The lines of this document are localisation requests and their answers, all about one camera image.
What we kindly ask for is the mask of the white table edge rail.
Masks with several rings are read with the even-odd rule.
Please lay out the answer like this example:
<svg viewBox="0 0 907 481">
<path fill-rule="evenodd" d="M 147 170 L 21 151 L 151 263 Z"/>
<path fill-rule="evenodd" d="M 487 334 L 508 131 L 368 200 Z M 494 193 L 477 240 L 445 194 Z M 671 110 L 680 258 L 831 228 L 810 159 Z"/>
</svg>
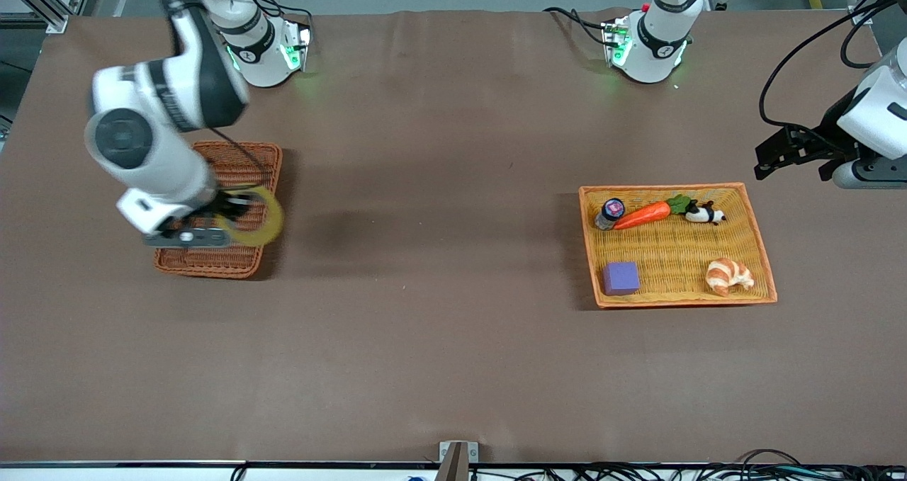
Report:
<svg viewBox="0 0 907 481">
<path fill-rule="evenodd" d="M 434 481 L 431 462 L 0 462 L 0 481 Z M 476 481 L 907 481 L 903 465 L 478 463 Z"/>
</svg>

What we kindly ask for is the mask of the dark brown wicker basket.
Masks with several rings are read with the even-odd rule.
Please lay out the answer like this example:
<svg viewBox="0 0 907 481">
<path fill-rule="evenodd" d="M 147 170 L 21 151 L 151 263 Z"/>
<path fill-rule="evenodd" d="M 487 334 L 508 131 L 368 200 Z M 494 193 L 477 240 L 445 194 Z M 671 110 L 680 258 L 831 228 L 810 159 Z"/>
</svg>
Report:
<svg viewBox="0 0 907 481">
<path fill-rule="evenodd" d="M 276 196 L 283 151 L 275 143 L 203 141 L 192 146 L 208 167 L 213 170 L 218 190 L 225 188 L 250 188 L 263 186 Z M 244 217 L 234 223 L 239 230 L 257 230 L 264 221 L 265 207 L 260 201 L 249 206 Z M 169 228 L 216 228 L 214 220 L 202 217 L 202 212 L 185 220 L 179 220 Z M 258 271 L 264 255 L 263 247 L 246 247 L 231 243 L 222 249 L 156 249 L 153 265 L 163 273 L 204 278 L 227 278 L 244 280 Z"/>
</svg>

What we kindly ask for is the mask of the clear yellowish tape roll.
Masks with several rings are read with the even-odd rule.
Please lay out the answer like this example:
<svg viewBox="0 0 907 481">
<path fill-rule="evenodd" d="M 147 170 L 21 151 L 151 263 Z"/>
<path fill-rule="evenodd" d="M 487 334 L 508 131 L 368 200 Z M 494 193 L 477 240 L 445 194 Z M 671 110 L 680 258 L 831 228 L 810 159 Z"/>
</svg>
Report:
<svg viewBox="0 0 907 481">
<path fill-rule="evenodd" d="M 284 210 L 272 191 L 263 186 L 250 188 L 225 188 L 227 199 L 240 198 L 242 195 L 260 201 L 264 204 L 264 221 L 257 230 L 239 230 L 234 227 L 233 220 L 226 215 L 214 214 L 214 224 L 218 229 L 224 230 L 227 237 L 234 244 L 246 247 L 263 247 L 281 234 L 284 225 Z"/>
</svg>

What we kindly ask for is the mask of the black white panda toy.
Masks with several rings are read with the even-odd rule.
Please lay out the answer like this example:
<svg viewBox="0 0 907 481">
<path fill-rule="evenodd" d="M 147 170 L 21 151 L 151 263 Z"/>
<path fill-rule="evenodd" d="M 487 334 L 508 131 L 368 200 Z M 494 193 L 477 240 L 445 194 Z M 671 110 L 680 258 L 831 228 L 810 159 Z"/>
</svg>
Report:
<svg viewBox="0 0 907 481">
<path fill-rule="evenodd" d="M 713 225 L 719 225 L 728 219 L 728 216 L 722 210 L 715 208 L 715 203 L 712 200 L 691 200 L 683 216 L 688 222 Z"/>
</svg>

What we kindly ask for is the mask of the grey arm base connector box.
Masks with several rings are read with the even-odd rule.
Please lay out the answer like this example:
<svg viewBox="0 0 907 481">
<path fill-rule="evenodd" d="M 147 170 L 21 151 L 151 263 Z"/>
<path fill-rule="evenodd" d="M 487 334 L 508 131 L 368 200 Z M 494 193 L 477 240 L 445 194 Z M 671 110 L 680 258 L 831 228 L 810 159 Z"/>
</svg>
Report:
<svg viewBox="0 0 907 481">
<path fill-rule="evenodd" d="M 305 70 L 311 27 L 290 20 L 282 20 L 281 54 L 292 72 Z"/>
<path fill-rule="evenodd" d="M 626 58 L 629 57 L 629 53 L 633 48 L 629 16 L 602 23 L 600 31 L 604 42 L 604 55 L 609 67 L 623 68 L 626 64 Z"/>
</svg>

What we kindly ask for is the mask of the small bottle purple cap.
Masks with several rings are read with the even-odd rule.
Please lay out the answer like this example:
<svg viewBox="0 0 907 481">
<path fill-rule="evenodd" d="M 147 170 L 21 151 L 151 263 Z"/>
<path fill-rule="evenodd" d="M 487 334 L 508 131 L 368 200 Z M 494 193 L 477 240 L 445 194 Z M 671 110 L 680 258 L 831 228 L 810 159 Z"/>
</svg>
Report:
<svg viewBox="0 0 907 481">
<path fill-rule="evenodd" d="M 621 199 L 606 200 L 594 217 L 594 226 L 599 230 L 615 229 L 616 224 L 625 216 L 625 213 L 626 206 Z"/>
</svg>

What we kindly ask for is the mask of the brown table cloth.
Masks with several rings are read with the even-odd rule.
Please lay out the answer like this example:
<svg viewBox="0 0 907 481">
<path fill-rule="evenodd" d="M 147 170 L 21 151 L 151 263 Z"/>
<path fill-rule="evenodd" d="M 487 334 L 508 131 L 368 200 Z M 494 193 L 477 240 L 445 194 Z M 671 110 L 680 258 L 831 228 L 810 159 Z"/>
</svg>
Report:
<svg viewBox="0 0 907 481">
<path fill-rule="evenodd" d="M 907 191 L 753 177 L 762 84 L 838 17 L 708 12 L 658 85 L 550 14 L 323 17 L 229 129 L 284 152 L 246 281 L 156 271 L 85 149 L 94 72 L 166 23 L 72 19 L 0 155 L 0 460 L 907 464 Z M 599 310 L 579 187 L 726 181 L 777 303 Z"/>
</svg>

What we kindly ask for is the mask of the orange toy carrot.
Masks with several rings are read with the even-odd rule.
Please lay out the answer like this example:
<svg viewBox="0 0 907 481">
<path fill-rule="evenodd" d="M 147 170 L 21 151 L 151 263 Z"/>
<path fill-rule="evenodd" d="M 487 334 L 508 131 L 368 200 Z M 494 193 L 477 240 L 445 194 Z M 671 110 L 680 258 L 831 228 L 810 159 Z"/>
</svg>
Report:
<svg viewBox="0 0 907 481">
<path fill-rule="evenodd" d="M 623 216 L 613 226 L 613 230 L 636 228 L 652 222 L 660 222 L 671 215 L 682 215 L 692 199 L 687 195 L 675 195 L 667 200 L 655 201 Z"/>
</svg>

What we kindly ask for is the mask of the light orange wicker basket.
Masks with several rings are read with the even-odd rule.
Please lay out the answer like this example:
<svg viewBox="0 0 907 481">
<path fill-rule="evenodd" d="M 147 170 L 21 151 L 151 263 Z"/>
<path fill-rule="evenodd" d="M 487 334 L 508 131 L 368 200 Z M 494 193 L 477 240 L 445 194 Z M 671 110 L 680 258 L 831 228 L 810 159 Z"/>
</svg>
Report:
<svg viewBox="0 0 907 481">
<path fill-rule="evenodd" d="M 719 226 L 696 224 L 679 215 L 626 230 L 601 230 L 595 216 L 609 199 L 622 200 L 628 212 L 683 195 L 711 201 L 729 218 Z M 743 306 L 777 302 L 772 269 L 744 183 L 694 183 L 655 186 L 583 186 L 578 191 L 587 267 L 600 309 Z M 710 290 L 707 265 L 727 258 L 745 265 L 752 288 L 733 286 L 726 297 Z M 629 295 L 608 295 L 604 269 L 633 262 L 639 288 Z"/>
</svg>

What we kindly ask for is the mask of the metal bracket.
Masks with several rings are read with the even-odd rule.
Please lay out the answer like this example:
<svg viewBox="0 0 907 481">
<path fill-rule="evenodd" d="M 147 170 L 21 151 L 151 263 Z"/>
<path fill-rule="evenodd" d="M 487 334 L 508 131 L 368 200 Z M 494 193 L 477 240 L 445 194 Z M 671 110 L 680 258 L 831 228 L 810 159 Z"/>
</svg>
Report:
<svg viewBox="0 0 907 481">
<path fill-rule="evenodd" d="M 434 481 L 476 481 L 473 464 L 479 461 L 479 443 L 442 441 L 439 443 L 439 460 Z"/>
</svg>

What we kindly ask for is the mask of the toy croissant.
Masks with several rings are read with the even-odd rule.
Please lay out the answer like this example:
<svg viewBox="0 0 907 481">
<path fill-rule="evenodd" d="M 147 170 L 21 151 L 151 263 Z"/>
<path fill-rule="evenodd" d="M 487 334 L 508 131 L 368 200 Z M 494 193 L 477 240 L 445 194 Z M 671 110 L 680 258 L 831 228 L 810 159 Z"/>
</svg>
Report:
<svg viewBox="0 0 907 481">
<path fill-rule="evenodd" d="M 721 297 L 728 297 L 733 286 L 741 286 L 745 290 L 755 287 L 755 279 L 750 269 L 742 262 L 728 258 L 710 261 L 705 281 L 709 290 Z"/>
</svg>

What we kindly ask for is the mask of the purple cube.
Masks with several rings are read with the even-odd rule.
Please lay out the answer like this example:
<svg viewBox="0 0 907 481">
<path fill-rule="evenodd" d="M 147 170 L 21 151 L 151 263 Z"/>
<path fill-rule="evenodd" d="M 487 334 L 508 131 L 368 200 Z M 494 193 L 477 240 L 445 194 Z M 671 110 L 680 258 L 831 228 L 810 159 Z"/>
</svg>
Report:
<svg viewBox="0 0 907 481">
<path fill-rule="evenodd" d="M 626 296 L 641 288 L 638 265 L 634 261 L 609 262 L 600 271 L 602 292 L 606 296 Z"/>
</svg>

